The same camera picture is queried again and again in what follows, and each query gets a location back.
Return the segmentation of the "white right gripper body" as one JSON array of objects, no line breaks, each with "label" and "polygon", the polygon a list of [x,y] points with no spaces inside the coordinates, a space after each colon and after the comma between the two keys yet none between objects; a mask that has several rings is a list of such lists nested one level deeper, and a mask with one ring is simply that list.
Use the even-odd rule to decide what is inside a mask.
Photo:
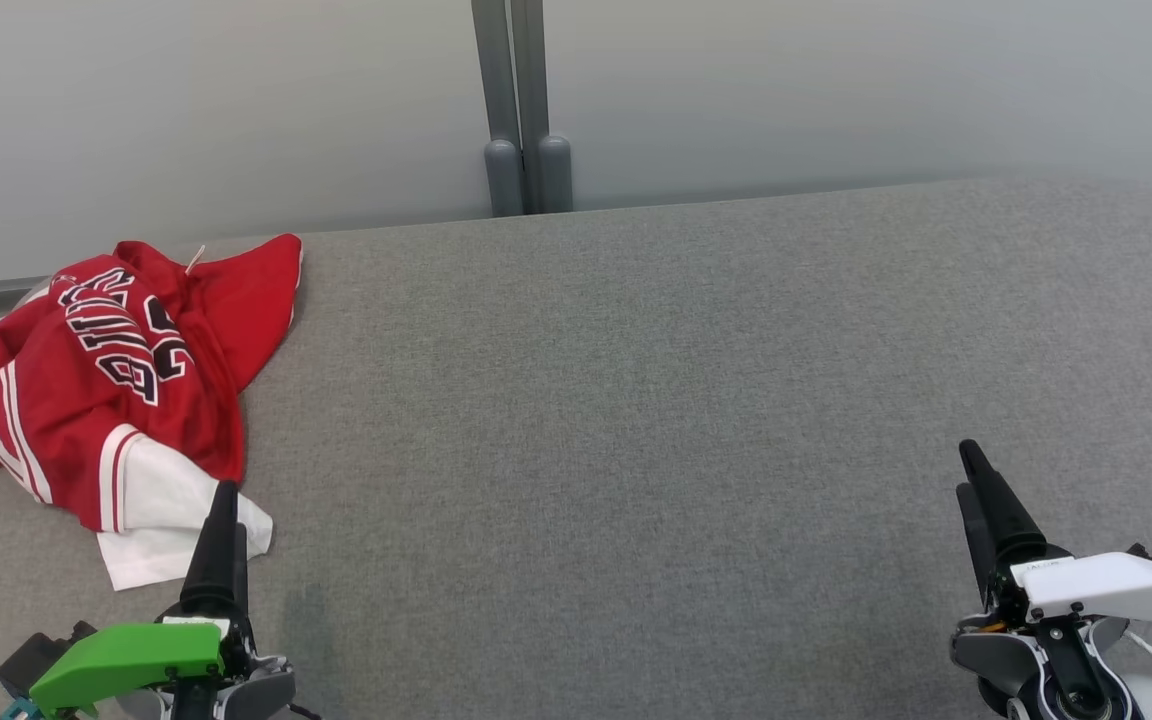
[{"label": "white right gripper body", "polygon": [[1112,670],[1105,651],[1152,623],[1152,556],[1140,546],[998,564],[993,602],[964,617],[952,662],[983,694],[1152,694],[1152,680]]}]

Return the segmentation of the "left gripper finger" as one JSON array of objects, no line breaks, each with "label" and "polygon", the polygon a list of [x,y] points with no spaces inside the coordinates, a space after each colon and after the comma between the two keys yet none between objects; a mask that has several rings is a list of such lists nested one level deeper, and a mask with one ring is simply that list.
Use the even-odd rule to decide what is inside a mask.
[{"label": "left gripper finger", "polygon": [[238,611],[236,569],[242,535],[238,532],[238,488],[221,482],[214,497],[191,562],[180,588],[180,611],[187,614],[230,616]]},{"label": "left gripper finger", "polygon": [[236,630],[244,652],[255,653],[256,644],[250,619],[250,583],[248,583],[247,525],[236,524]]}]

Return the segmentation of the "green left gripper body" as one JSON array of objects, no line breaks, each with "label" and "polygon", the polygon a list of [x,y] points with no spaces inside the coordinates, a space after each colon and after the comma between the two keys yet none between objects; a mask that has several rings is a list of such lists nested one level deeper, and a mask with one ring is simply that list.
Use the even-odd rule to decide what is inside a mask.
[{"label": "green left gripper body", "polygon": [[247,653],[227,617],[106,626],[71,644],[28,689],[44,719],[94,719],[115,700],[132,719],[274,719],[293,712],[285,655]]}]

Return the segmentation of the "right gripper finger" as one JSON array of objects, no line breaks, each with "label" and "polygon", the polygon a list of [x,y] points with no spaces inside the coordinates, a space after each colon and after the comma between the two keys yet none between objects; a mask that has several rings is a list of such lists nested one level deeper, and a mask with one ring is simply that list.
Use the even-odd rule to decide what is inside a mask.
[{"label": "right gripper finger", "polygon": [[973,439],[957,446],[967,480],[995,509],[996,566],[1020,564],[1047,555],[1048,541],[1002,473]]},{"label": "right gripper finger", "polygon": [[993,602],[998,555],[996,511],[983,500],[970,482],[958,483],[955,493],[969,556],[972,560],[975,588],[978,589],[980,602]]}]

